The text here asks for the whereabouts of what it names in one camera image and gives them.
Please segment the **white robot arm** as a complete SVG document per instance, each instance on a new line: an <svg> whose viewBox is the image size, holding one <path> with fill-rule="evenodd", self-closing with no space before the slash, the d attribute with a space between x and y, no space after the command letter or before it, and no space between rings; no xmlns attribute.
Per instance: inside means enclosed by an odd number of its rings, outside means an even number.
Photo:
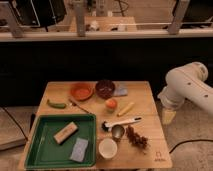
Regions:
<svg viewBox="0 0 213 171"><path fill-rule="evenodd" d="M166 74L166 86L158 94L164 125L172 122L186 99L213 115L213 87L205 83L207 78L208 69L201 62L173 68Z"/></svg>

